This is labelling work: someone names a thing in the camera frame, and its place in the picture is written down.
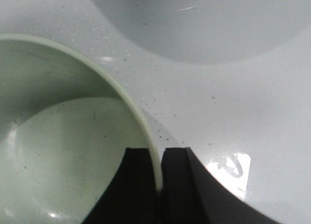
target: bowl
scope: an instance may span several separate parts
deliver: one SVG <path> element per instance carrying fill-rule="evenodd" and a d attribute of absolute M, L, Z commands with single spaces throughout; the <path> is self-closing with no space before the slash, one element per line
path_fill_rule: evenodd
<path fill-rule="evenodd" d="M 0 35 L 0 223 L 81 223 L 126 147 L 149 148 L 146 120 L 105 70 L 44 38 Z"/>

